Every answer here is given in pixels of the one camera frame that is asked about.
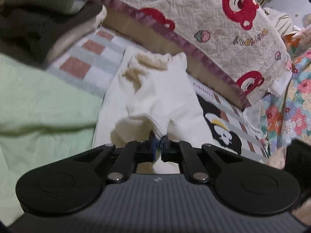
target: pink flower print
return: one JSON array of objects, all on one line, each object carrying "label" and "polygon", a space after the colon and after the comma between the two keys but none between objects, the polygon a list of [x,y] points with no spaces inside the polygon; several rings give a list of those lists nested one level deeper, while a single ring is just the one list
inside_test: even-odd
[{"label": "pink flower print", "polygon": [[297,88],[302,93],[311,92],[311,79],[304,79],[300,84],[297,85]]},{"label": "pink flower print", "polygon": [[306,122],[307,116],[301,113],[300,109],[297,109],[296,114],[292,117],[291,121],[296,123],[294,130],[298,136],[301,136],[302,130],[307,128]]},{"label": "pink flower print", "polygon": [[271,107],[269,107],[266,111],[266,115],[267,115],[267,120],[268,120],[268,126],[270,126],[276,115],[278,114],[278,108],[276,105],[272,105]]}]

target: floral fabric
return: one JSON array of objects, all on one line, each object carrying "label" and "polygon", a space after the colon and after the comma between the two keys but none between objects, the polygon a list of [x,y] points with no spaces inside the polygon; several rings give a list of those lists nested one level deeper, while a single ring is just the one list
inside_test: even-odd
[{"label": "floral fabric", "polygon": [[[295,57],[297,43],[283,40],[291,57]],[[282,97],[266,95],[262,99],[261,127],[272,154],[287,146],[294,138],[311,144],[311,49],[292,62],[293,77]]]}]

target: white towel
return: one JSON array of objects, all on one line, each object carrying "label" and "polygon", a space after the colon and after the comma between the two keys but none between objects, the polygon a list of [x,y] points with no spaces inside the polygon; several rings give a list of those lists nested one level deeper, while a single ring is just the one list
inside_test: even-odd
[{"label": "white towel", "polygon": [[[175,56],[144,53],[129,46],[111,82],[99,114],[94,146],[157,138],[188,141],[193,147],[213,143],[211,131],[187,74],[184,53]],[[161,160],[155,173],[178,173],[177,164]]]},{"label": "white towel", "polygon": [[263,10],[281,37],[295,31],[293,20],[289,14],[271,8],[264,8]]}]

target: red bear print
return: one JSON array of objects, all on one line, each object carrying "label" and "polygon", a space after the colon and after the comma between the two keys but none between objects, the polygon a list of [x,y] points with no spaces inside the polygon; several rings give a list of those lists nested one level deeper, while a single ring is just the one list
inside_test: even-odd
[{"label": "red bear print", "polygon": [[250,71],[243,74],[235,84],[237,84],[243,91],[245,95],[248,95],[255,88],[261,86],[265,81],[261,73],[258,71]]},{"label": "red bear print", "polygon": [[172,20],[168,20],[165,18],[165,16],[158,10],[154,8],[143,8],[140,9],[143,13],[145,13],[148,16],[151,16],[153,19],[157,20],[160,24],[166,26],[171,31],[175,29],[175,24]]},{"label": "red bear print", "polygon": [[247,31],[252,28],[258,8],[255,0],[222,0],[225,15]]}]

